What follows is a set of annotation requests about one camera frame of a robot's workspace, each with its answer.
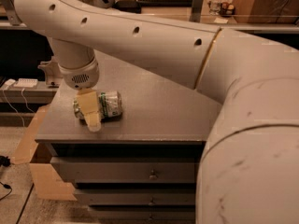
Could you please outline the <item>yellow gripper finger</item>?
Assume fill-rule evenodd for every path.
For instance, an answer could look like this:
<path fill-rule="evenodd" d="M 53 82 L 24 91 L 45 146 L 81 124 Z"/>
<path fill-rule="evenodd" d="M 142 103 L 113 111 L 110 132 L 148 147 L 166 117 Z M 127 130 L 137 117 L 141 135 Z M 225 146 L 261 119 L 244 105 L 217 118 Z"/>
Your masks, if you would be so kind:
<path fill-rule="evenodd" d="M 101 129 L 101 115 L 96 90 L 82 89 L 78 91 L 76 98 L 88 129 L 91 132 L 98 132 Z"/>

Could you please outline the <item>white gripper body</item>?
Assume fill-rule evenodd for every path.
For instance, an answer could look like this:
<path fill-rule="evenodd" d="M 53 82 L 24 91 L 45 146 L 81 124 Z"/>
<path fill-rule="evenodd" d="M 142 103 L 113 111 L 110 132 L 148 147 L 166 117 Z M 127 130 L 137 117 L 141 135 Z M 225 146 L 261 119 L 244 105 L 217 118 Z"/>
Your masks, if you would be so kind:
<path fill-rule="evenodd" d="M 95 58 L 80 68 L 70 69 L 60 66 L 59 69 L 64 82 L 74 90 L 92 88 L 99 80 L 99 66 Z"/>

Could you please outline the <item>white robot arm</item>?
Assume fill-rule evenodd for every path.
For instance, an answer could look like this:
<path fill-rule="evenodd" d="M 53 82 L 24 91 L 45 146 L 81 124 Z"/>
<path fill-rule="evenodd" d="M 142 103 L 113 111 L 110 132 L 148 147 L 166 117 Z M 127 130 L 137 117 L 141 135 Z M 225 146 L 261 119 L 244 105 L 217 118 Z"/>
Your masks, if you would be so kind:
<path fill-rule="evenodd" d="M 299 224 L 299 51 L 236 30 L 79 0 L 14 0 L 65 77 L 98 74 L 96 52 L 221 104 L 197 176 L 196 224 Z"/>

